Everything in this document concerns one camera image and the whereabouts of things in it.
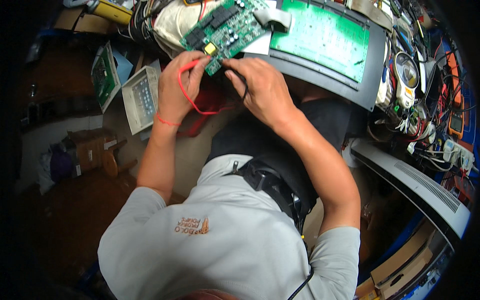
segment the yellow container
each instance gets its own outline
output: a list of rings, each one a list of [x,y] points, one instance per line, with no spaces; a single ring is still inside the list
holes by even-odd
[[[106,0],[98,0],[92,13],[123,25],[127,25],[132,17],[132,11]]]

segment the electrical outlet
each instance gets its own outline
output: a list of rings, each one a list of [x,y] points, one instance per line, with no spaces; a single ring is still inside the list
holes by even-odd
[[[444,144],[444,161],[452,163],[457,168],[466,170],[467,175],[470,175],[475,157],[464,146],[452,140],[446,140]]]

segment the large circuit board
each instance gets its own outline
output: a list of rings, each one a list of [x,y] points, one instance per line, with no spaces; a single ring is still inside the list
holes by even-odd
[[[224,0],[204,16],[181,40],[187,50],[199,50],[211,56],[205,71],[215,74],[223,59],[234,57],[266,32],[253,16],[255,10],[268,8],[264,0]]]
[[[275,32],[270,47],[314,61],[361,83],[370,32],[343,16],[302,1],[283,1],[292,14],[288,33]]]

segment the cardboard box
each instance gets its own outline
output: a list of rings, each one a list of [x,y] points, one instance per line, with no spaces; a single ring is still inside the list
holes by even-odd
[[[53,28],[99,34],[107,34],[109,32],[111,21],[93,14],[83,13],[83,11],[83,6],[63,9]]]
[[[371,277],[369,277],[367,280],[362,282],[362,284],[357,286],[357,289],[355,290],[355,296],[357,296],[359,299],[363,299],[366,297],[370,297],[371,295],[373,296],[373,293],[375,293],[375,299],[377,297],[376,291],[375,291],[375,284],[373,283],[373,280]]]
[[[67,133],[75,144],[81,173],[101,167],[103,152],[117,143],[116,134],[104,128]]]
[[[426,220],[402,248],[370,272],[375,286],[377,288],[385,286],[389,282],[390,277],[398,274],[403,265],[425,245],[425,242],[429,240],[433,232],[433,225]]]
[[[433,254],[428,247],[423,249],[414,260],[412,260],[405,268],[403,268],[395,277],[388,280],[380,289],[380,294],[383,299],[388,299],[408,282],[414,279],[420,271],[430,261]]]

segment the circuit board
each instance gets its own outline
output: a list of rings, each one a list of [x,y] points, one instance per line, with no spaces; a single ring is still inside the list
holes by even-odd
[[[361,82],[370,32],[353,21],[301,1],[283,1],[292,14],[287,34],[275,32],[270,48],[287,52]]]
[[[253,16],[255,10],[268,8],[264,0],[225,0],[204,16],[181,40],[187,50],[199,50],[211,56],[205,67],[212,76],[223,59],[234,57],[266,32]]]
[[[100,103],[102,112],[105,112],[121,87],[110,42],[105,45],[95,62],[92,69],[92,81],[97,101]]]

